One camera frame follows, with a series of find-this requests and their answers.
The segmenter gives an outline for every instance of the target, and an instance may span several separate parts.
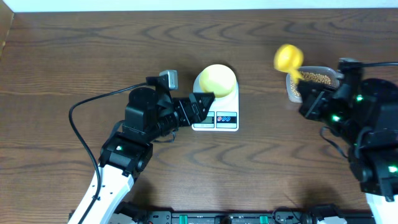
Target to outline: white wall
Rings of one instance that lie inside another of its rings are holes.
[[[398,7],[398,0],[4,0],[14,12]]]

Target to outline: seed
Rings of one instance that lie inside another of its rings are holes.
[[[306,81],[313,81],[317,83],[323,83],[327,85],[331,85],[331,80],[327,75],[321,75],[312,72],[300,72]],[[300,96],[300,93],[297,91],[297,85],[293,82],[292,78],[290,78],[290,87],[295,96]]]

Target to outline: digital kitchen scale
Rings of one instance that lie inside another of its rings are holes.
[[[203,93],[199,85],[200,75],[193,84],[194,93]],[[192,125],[196,131],[237,131],[239,129],[239,87],[227,96],[216,98],[210,107],[207,118]]]

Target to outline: wood grain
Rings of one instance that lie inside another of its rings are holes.
[[[284,43],[300,47],[306,65],[397,60],[397,30],[398,9],[17,14],[0,61],[0,223],[65,223],[79,204],[93,168],[68,123],[72,104],[165,69],[180,74],[173,96],[186,96],[213,63],[236,71],[239,131],[183,128],[173,144],[155,144],[125,200],[174,210],[368,209],[272,62]],[[398,83],[394,68],[367,72]],[[75,110],[96,157],[126,103],[122,94]]]

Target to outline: yellow scoop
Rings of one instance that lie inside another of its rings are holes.
[[[274,67],[280,72],[289,73],[295,84],[303,79],[298,68],[303,64],[303,52],[290,44],[282,45],[275,54]]]

